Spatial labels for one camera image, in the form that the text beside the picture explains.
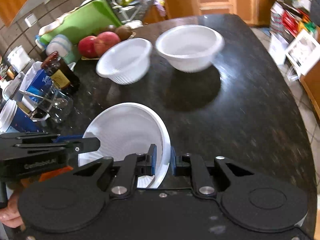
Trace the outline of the person's left hand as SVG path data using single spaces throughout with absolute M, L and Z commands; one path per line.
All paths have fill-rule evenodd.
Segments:
M 8 200 L 7 207 L 1 209 L 1 223 L 9 228 L 23 225 L 22 217 L 18 211 L 18 198 L 21 192 L 21 189 L 15 190 Z

